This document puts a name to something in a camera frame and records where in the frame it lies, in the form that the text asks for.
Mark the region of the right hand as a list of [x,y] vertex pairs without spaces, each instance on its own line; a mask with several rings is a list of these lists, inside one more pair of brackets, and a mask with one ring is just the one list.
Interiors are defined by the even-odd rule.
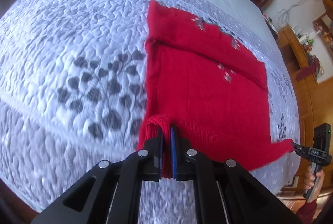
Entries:
[[315,175],[312,173],[312,166],[309,165],[307,172],[305,173],[305,180],[304,180],[304,189],[305,190],[313,190],[312,195],[310,198],[307,199],[307,203],[311,203],[315,201],[321,191],[321,188],[323,186],[325,173],[321,169],[319,170]]

